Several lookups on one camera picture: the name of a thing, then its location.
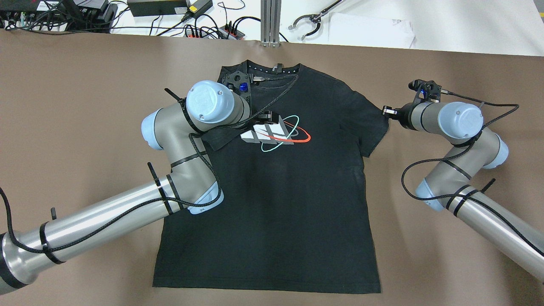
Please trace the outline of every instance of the robotic arm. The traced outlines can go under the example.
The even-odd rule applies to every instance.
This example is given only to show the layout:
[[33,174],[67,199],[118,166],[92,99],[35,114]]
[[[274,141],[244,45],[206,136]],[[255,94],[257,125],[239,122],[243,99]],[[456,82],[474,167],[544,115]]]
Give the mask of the robotic arm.
[[[45,222],[26,233],[0,235],[0,294],[33,283],[50,267],[116,239],[156,220],[188,208],[196,214],[223,200],[198,134],[220,125],[236,127],[250,115],[246,100],[212,81],[196,83],[187,99],[159,109],[144,119],[149,145],[166,151],[172,172],[154,182],[96,203],[71,216]],[[2,198],[7,203],[4,192]]]
[[544,235],[469,184],[481,169],[492,169],[508,157],[508,147],[486,124],[480,109],[463,102],[441,103],[443,90],[434,81],[415,80],[413,103],[383,115],[404,128],[443,136],[453,144],[445,158],[416,189],[413,196],[434,210],[444,208],[491,241],[499,250],[544,283]]

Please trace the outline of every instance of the black t-shirt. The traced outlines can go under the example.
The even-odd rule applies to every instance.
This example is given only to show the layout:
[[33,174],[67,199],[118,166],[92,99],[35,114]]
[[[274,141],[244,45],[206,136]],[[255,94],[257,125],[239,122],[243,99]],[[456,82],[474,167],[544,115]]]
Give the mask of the black t-shirt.
[[205,142],[225,200],[164,219],[153,286],[380,292],[361,156],[387,119],[342,81],[302,64],[277,75],[245,61],[223,67],[219,79],[237,70],[298,79],[251,85],[254,111],[292,85],[269,108],[280,124]]

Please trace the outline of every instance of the light blue joint cap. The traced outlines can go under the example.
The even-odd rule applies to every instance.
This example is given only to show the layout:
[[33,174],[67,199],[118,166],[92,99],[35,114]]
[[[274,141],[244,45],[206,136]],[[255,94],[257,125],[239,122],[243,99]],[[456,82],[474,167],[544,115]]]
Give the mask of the light blue joint cap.
[[223,84],[200,81],[187,93],[187,110],[200,122],[219,123],[232,114],[234,96]]
[[[427,181],[425,179],[423,179],[421,184],[419,184],[419,186],[417,186],[416,196],[419,197],[419,198],[433,198],[433,197],[435,197],[435,194],[431,191],[431,188],[429,187],[429,184],[427,184]],[[437,199],[435,199],[435,200],[426,200],[424,202],[430,208],[432,208],[432,209],[434,209],[436,211],[441,211],[441,210],[444,209],[444,207],[442,207],[442,205],[440,204],[440,202]]]
[[[213,185],[206,192],[204,192],[204,194],[195,202],[195,204],[202,204],[202,203],[210,202],[211,200],[215,199],[215,197],[217,197],[218,193],[219,193],[219,185],[217,184],[217,182],[215,182],[215,183],[213,183]],[[219,197],[219,199],[215,203],[210,204],[208,206],[203,206],[203,207],[189,206],[187,209],[193,215],[196,215],[196,214],[199,214],[201,212],[210,210],[210,209],[216,207],[217,205],[221,204],[221,202],[223,202],[224,198],[225,198],[225,194],[223,192],[221,192],[221,196]]]
[[484,117],[476,105],[452,102],[438,113],[438,125],[449,137],[468,139],[480,132],[484,125]]
[[496,166],[504,163],[508,158],[508,153],[510,152],[508,146],[504,143],[499,135],[497,135],[497,137],[499,138],[499,152],[497,153],[497,156],[495,156],[495,159],[492,162],[482,167],[484,169],[493,169]]
[[154,148],[155,150],[164,150],[159,143],[157,142],[157,138],[155,137],[155,117],[157,117],[157,113],[162,108],[156,110],[151,115],[145,117],[143,121],[141,122],[141,134],[144,136],[145,141],[147,141],[147,144]]

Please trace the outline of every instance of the blue light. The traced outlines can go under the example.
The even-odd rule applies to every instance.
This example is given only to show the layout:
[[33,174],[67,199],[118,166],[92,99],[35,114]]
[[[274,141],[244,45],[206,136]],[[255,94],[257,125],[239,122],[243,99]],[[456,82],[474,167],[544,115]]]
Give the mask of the blue light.
[[248,84],[247,83],[240,84],[240,91],[242,91],[244,93],[247,93],[248,92]]

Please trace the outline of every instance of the t-shirt sleeve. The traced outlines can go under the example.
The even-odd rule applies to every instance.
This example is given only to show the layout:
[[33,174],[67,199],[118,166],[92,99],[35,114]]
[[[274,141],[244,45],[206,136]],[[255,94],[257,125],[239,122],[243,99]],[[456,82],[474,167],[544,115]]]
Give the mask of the t-shirt sleeve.
[[357,137],[361,156],[369,157],[389,128],[388,119],[381,109],[342,81],[336,85],[334,99],[340,128]]

